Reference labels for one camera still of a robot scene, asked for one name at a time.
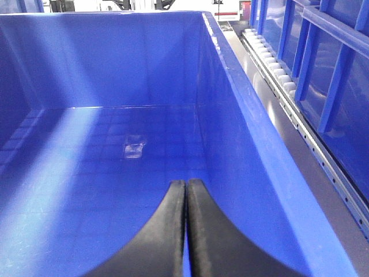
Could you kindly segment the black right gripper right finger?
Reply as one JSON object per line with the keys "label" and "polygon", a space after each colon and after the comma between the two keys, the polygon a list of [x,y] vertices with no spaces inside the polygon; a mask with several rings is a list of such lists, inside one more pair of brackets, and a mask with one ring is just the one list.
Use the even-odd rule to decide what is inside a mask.
{"label": "black right gripper right finger", "polygon": [[300,276],[242,234],[201,179],[187,187],[187,231],[192,276]]}

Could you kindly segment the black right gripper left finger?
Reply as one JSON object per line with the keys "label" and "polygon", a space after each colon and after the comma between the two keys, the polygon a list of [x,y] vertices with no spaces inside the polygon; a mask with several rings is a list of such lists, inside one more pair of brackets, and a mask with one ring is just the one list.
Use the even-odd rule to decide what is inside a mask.
{"label": "black right gripper left finger", "polygon": [[184,240],[185,181],[176,180],[135,237],[85,276],[182,276]]}

